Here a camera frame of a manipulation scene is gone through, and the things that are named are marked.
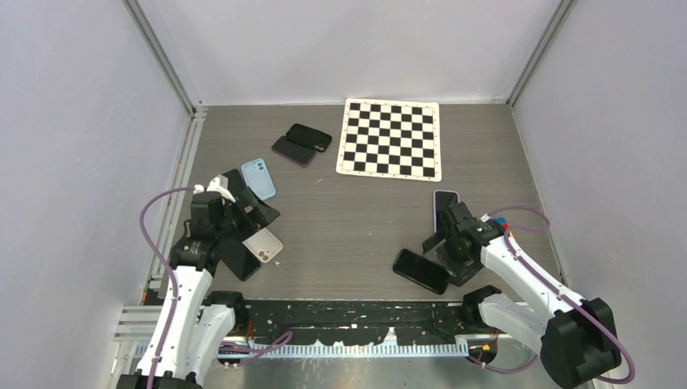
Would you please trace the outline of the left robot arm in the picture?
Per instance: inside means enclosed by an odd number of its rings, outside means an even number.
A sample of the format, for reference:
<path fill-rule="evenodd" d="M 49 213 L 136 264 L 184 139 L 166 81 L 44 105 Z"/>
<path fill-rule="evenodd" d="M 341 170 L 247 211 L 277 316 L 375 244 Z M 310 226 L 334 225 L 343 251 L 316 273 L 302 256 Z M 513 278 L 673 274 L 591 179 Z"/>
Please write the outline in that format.
<path fill-rule="evenodd" d="M 193 194 L 188 229 L 169 256 L 151 239 L 145 216 L 153 203 L 176 190 L 154 196 L 139 213 L 143 237 L 165 267 L 169 283 L 146 352 L 134 373 L 120 376 L 118 388 L 201 388 L 224 337 L 247 328 L 242 294 L 209 288 L 218 264 L 244 259 L 249 251 L 243 242 L 279 212 L 241 183 L 188 190 Z"/>

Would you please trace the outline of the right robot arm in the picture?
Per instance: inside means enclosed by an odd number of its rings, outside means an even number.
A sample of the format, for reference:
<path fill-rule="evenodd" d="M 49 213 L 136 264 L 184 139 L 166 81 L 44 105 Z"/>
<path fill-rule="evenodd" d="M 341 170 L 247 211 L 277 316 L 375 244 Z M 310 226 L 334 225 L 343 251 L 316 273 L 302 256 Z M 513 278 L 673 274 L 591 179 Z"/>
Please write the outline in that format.
<path fill-rule="evenodd" d="M 464 202 L 435 213 L 435 233 L 422 244 L 433 251 L 440 271 L 435 280 L 457 287 L 488 269 L 523 300 L 512 301 L 500 289 L 485 285 L 463 297 L 463 324 L 473 332 L 498 329 L 529 348 L 548 376 L 561 388 L 576 388 L 625 362 L 633 380 L 634 363 L 617 338 L 611 307 L 587 299 L 545 271 L 516 242 L 515 224 L 504 224 L 493 212 L 475 217 Z"/>

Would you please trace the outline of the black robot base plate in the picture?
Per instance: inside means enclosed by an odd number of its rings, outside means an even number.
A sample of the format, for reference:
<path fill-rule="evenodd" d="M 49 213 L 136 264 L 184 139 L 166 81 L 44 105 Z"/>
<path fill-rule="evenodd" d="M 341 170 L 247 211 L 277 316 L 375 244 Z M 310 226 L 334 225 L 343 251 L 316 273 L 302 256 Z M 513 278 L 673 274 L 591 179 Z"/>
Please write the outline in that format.
<path fill-rule="evenodd" d="M 467 317 L 459 301 L 247 300 L 227 333 L 269 344 L 290 331 L 290 345 L 378 345 L 387 336 L 403 346 L 451 344 L 456 336 L 505 332 Z"/>

